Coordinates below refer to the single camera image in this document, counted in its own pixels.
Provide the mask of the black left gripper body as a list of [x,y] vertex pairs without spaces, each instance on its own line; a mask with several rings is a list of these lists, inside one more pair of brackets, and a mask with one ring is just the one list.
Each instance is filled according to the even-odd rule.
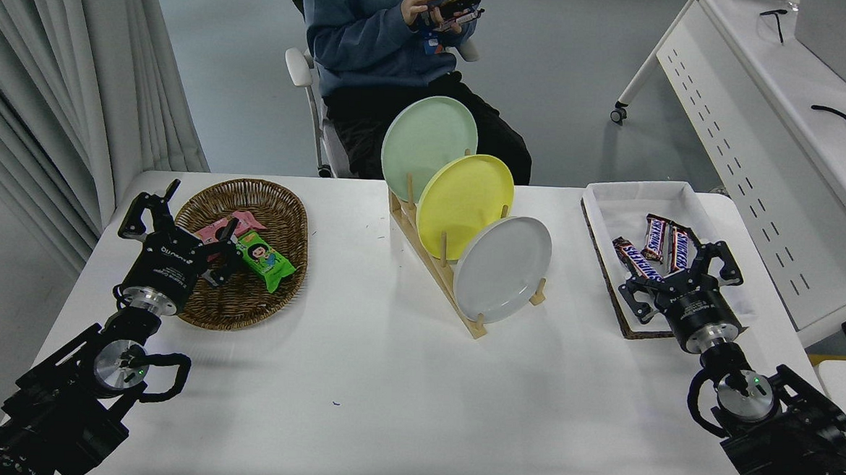
[[159,231],[142,240],[142,250],[125,278],[125,289],[148,288],[171,301],[188,301],[208,269],[204,244],[185,229]]

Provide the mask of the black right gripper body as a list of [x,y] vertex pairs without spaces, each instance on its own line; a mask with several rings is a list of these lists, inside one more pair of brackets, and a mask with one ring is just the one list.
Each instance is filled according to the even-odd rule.
[[664,314],[678,342],[731,342],[740,334],[740,320],[719,292],[712,275],[670,278],[657,294],[657,309]]

